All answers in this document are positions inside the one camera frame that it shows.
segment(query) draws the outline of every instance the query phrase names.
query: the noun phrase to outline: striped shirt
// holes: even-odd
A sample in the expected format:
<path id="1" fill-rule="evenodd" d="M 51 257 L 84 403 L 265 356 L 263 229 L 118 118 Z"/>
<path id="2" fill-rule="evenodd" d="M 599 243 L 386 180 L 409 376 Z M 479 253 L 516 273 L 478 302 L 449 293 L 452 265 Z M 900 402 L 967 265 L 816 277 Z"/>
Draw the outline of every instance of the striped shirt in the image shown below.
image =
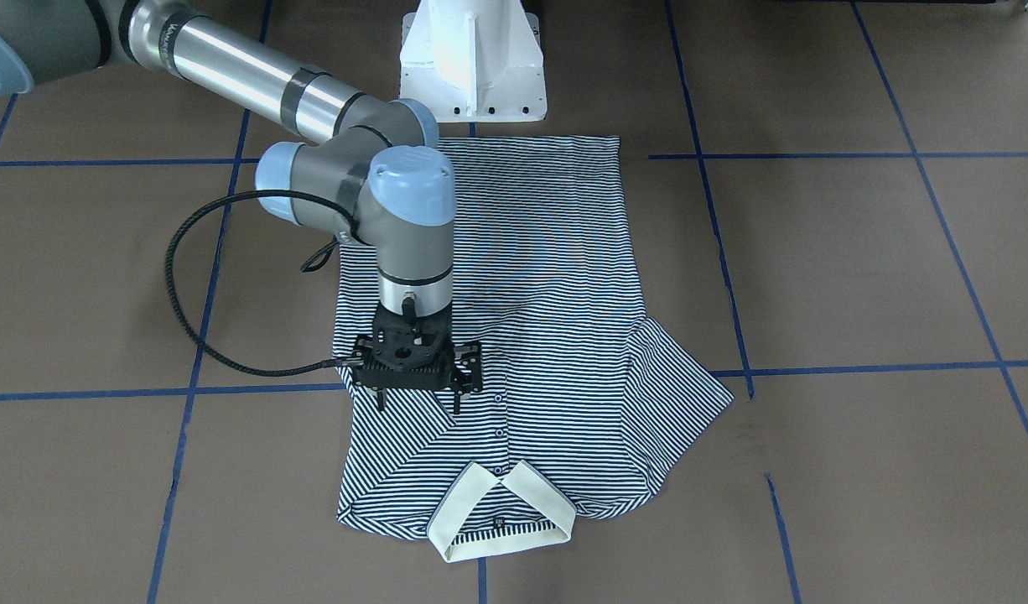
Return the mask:
<path id="1" fill-rule="evenodd" d="M 484 390 L 353 398 L 338 519 L 429 538 L 445 560 L 571 538 L 656 496 L 732 401 L 645 312 L 618 139 L 441 142 L 456 175 L 452 339 Z M 375 253 L 342 248 L 334 352 L 370 333 Z"/>

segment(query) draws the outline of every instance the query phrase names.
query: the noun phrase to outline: wire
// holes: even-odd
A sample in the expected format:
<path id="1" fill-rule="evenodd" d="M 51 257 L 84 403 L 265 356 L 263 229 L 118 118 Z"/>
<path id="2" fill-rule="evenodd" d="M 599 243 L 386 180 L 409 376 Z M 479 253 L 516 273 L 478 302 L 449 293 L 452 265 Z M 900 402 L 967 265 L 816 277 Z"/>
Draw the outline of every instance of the wire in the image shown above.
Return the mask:
<path id="1" fill-rule="evenodd" d="M 321 196 L 307 194 L 307 192 L 292 191 L 287 189 L 261 189 L 258 191 L 242 192 L 242 194 L 230 194 L 224 196 L 224 198 L 216 199 L 216 201 L 208 203 L 194 212 L 192 217 L 185 219 L 185 222 L 182 222 L 182 226 L 175 231 L 175 235 L 172 236 L 172 240 L 168 244 L 168 254 L 164 256 L 164 282 L 168 286 L 168 298 L 171 300 L 172 310 L 174 310 L 175 316 L 178 322 L 180 322 L 182 329 L 185 330 L 185 334 L 189 336 L 189 339 L 192 340 L 194 344 L 207 352 L 209 356 L 212 356 L 216 361 L 220 361 L 220 363 L 225 364 L 225 366 L 233 369 L 234 371 L 241 371 L 250 375 L 258 375 L 262 378 L 286 378 L 289 375 L 300 375 L 321 369 L 338 367 L 341 365 L 342 360 L 322 360 L 315 364 L 308 364 L 307 366 L 280 370 L 264 370 L 244 366 L 243 364 L 235 363 L 234 361 L 227 358 L 227 356 L 221 354 L 218 350 L 216 350 L 216 348 L 209 346 L 207 341 L 205 341 L 199 334 L 195 332 L 193 326 L 189 325 L 189 320 L 185 317 L 185 313 L 182 312 L 182 304 L 180 303 L 178 291 L 175 287 L 175 253 L 178 251 L 178 246 L 180 246 L 182 237 L 184 237 L 185 233 L 188 233 L 189 229 L 192 229 L 193 226 L 200 221 L 200 219 L 207 217 L 209 214 L 212 214 L 212 212 L 230 205 L 231 203 L 245 201 L 245 199 L 259 199 L 262 198 L 262 196 L 289 196 L 290 198 L 318 203 L 318 205 L 323 205 L 328 210 L 334 210 L 340 215 L 340 217 L 345 218 L 346 223 L 350 225 L 350 234 L 357 236 L 357 221 L 354 221 L 353 215 L 351 215 L 346 209 L 338 205 L 337 203 L 330 202 L 328 199 L 324 199 Z M 330 257 L 330 252 L 333 251 L 334 244 L 336 244 L 336 240 L 324 246 L 324 248 L 321 249 L 321 252 L 316 253 L 314 258 L 310 258 L 306 261 L 306 264 L 302 265 L 302 271 L 309 272 L 304 271 L 304 268 L 309 268 L 309 265 L 315 263 L 316 258 L 322 256 L 325 252 L 327 253 L 327 256 Z"/>

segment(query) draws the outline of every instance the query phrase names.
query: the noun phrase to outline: white plastic bracket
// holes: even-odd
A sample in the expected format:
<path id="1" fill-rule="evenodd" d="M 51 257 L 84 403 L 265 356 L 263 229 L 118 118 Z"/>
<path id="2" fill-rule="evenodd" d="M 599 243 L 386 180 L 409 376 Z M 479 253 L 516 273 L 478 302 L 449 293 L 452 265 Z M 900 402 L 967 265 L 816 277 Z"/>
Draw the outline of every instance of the white plastic bracket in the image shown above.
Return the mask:
<path id="1" fill-rule="evenodd" d="M 438 121 L 538 121 L 548 114 L 540 21 L 519 0 L 421 0 L 403 18 L 403 99 Z"/>

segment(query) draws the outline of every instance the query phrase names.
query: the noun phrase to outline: blue and white stripes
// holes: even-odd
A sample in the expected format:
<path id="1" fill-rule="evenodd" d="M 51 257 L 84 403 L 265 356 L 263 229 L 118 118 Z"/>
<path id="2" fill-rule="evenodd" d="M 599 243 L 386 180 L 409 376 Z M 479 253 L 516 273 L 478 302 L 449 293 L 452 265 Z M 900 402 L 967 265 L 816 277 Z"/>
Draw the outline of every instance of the blue and white stripes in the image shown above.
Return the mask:
<path id="1" fill-rule="evenodd" d="M 625 220 L 617 138 L 441 141 L 457 184 L 455 343 L 483 343 L 484 392 L 389 391 L 354 400 L 338 518 L 426 538 L 476 462 L 539 470 L 579 516 L 611 519 L 655 496 L 732 397 L 652 318 Z M 341 251 L 334 352 L 371 332 L 375 256 Z M 350 383 L 348 372 L 343 381 Z M 456 542 L 548 527 L 510 490 L 484 496 Z"/>

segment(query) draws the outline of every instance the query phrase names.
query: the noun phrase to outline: brown floor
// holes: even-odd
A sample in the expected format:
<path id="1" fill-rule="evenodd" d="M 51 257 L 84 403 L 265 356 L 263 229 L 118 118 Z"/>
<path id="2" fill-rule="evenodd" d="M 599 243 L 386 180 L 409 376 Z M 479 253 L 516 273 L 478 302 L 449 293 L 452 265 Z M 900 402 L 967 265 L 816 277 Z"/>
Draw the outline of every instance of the brown floor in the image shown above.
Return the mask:
<path id="1" fill-rule="evenodd" d="M 268 43 L 394 97 L 414 4 L 277 0 Z M 1028 603 L 1020 3 L 545 4 L 549 118 L 476 134 L 621 135 L 649 309 L 739 395 L 662 496 L 486 563 L 337 524 L 336 377 L 197 366 L 162 291 L 178 223 L 287 135 L 108 68 L 0 101 L 0 603 Z M 218 232 L 180 252 L 195 320 Z M 216 347 L 329 353 L 325 238 L 234 210 Z"/>

